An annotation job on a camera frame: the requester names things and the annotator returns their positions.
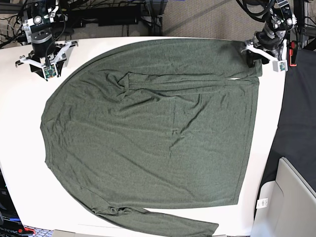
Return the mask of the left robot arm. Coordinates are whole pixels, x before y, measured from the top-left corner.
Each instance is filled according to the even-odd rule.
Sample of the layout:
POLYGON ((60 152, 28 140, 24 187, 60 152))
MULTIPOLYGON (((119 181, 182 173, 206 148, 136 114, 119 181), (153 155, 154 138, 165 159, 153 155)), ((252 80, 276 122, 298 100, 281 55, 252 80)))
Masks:
POLYGON ((253 20, 264 23, 261 31, 245 41, 241 53, 245 53, 250 68, 256 61, 272 62, 275 72, 286 72, 288 62, 283 59, 284 41, 296 25, 297 19, 286 0, 238 0, 241 9, 253 20))

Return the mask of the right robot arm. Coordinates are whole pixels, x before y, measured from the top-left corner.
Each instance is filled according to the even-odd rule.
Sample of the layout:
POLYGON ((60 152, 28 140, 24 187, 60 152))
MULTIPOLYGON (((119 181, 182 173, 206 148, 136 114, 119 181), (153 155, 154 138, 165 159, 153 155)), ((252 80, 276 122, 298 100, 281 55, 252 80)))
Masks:
POLYGON ((18 67, 23 64, 30 66, 32 73, 36 73, 45 80, 61 76, 64 63, 67 61, 67 51, 78 46, 77 41, 56 41, 63 35, 63 26, 58 36, 55 36, 52 24, 56 22, 57 12, 61 13, 63 23, 66 23, 59 1, 31 0, 31 9, 25 10, 22 17, 23 31, 32 51, 28 56, 20 56, 15 62, 18 67))

